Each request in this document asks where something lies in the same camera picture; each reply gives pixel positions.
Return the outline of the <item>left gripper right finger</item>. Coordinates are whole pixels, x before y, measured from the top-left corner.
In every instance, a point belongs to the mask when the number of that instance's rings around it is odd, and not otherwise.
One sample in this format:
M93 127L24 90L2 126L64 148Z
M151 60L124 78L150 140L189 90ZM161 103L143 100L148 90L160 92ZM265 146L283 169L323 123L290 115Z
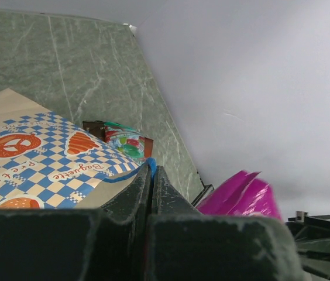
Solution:
M147 221L147 280L303 280L284 222L263 216L207 216L154 175Z

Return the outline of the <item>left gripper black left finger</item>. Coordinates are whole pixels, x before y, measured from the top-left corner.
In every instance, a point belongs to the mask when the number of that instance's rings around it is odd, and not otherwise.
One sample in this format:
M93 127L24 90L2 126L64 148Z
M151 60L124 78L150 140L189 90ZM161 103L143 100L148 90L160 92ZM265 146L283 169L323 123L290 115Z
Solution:
M99 208L0 210L0 280L138 280L152 171Z

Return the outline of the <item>purple candy bag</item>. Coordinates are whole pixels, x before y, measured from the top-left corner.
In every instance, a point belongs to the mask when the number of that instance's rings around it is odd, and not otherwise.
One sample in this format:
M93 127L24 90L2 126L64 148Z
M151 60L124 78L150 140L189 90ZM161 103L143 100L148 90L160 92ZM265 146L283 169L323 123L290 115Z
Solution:
M239 171L196 206L204 215L263 215L281 219L273 189L258 172Z

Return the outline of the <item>teal mint candy bag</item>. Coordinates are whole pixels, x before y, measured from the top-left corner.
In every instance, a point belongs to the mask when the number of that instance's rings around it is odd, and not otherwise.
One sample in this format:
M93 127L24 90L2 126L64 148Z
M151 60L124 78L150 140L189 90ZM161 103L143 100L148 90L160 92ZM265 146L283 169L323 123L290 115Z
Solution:
M131 157L138 163L145 160L145 137L133 128L114 122L105 122L105 140L109 146Z

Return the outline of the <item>red Doritos chip bag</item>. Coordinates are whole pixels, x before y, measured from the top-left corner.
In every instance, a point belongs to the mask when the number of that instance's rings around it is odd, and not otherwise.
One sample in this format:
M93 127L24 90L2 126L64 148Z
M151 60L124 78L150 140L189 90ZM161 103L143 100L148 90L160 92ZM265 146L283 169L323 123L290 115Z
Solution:
M153 139L145 138L144 157L149 158L152 156L153 151Z

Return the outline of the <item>dark brown snack bag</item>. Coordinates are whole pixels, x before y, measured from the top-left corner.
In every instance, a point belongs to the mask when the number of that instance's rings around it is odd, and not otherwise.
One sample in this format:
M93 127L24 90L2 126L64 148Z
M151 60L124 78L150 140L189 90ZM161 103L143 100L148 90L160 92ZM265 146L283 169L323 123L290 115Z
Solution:
M83 121L82 127L98 139L105 140L105 123L103 121Z

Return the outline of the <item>checkered paper bag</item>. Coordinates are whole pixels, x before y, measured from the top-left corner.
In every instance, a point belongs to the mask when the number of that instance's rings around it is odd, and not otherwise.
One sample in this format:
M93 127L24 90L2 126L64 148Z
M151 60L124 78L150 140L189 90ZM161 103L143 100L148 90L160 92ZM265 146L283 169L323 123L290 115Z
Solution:
M98 208L140 168L56 113L0 91L0 208Z

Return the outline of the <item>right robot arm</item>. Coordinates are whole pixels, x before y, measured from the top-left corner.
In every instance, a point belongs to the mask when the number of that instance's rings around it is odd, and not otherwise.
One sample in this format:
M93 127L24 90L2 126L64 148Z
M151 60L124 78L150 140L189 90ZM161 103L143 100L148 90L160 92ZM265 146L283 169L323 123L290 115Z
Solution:
M286 222L307 280L330 280L330 215L297 211Z

